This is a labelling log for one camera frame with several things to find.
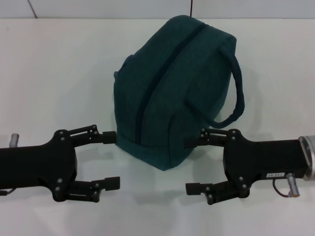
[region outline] teal bag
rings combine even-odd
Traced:
[[[235,47],[234,36],[194,18],[169,20],[114,74],[117,146],[164,171],[191,153],[184,138],[236,121],[245,103]],[[216,122],[231,72],[236,107]]]

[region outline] label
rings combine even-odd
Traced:
[[[284,173],[269,173],[266,178],[283,177]]]

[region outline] white surface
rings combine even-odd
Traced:
[[[39,18],[172,18],[189,15],[190,0],[31,0]]]
[[[314,0],[193,0],[195,18],[315,18]]]
[[[315,21],[205,20],[235,35],[246,108],[229,128],[254,141],[315,134]],[[113,72],[165,20],[0,20],[0,146],[20,134],[39,145],[61,128],[116,129]],[[235,104],[231,84],[221,118]],[[243,236],[313,235],[315,182],[298,180],[301,197],[284,199],[259,181],[247,199],[208,206],[185,183],[225,181],[222,149],[199,147],[162,172],[115,145],[77,149],[77,180],[121,176],[121,189],[99,203],[56,203],[43,187],[0,198],[1,235]],[[285,180],[277,181],[284,193]]]
[[[0,0],[0,18],[34,18],[27,0]]]

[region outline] silver metal part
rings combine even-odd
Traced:
[[[11,140],[9,142],[9,148],[16,148],[19,142],[19,134],[11,134]]]
[[[300,193],[299,193],[299,189],[297,188],[297,185],[296,185],[296,180],[295,180],[294,174],[289,173],[286,175],[286,178],[287,178],[287,182],[288,182],[289,187],[290,187],[290,192],[289,192],[288,196],[293,197],[293,198],[299,197]]]
[[[315,179],[315,136],[301,136],[299,138],[301,146],[305,155],[305,159],[309,168],[307,169],[303,179],[314,180]]]

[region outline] white table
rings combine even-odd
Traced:
[[[0,147],[40,145],[58,129],[97,124],[116,130],[113,73],[166,20],[0,20]],[[254,141],[315,134],[315,20],[204,20],[238,39],[246,108],[228,128]],[[231,84],[220,114],[235,104]],[[247,199],[208,206],[185,183],[225,181],[222,148],[199,147],[162,172],[115,145],[77,149],[77,180],[121,177],[100,202],[56,203],[44,187],[0,197],[1,235],[231,236],[313,235],[315,182],[284,199],[259,181]],[[286,180],[276,182],[287,193]]]

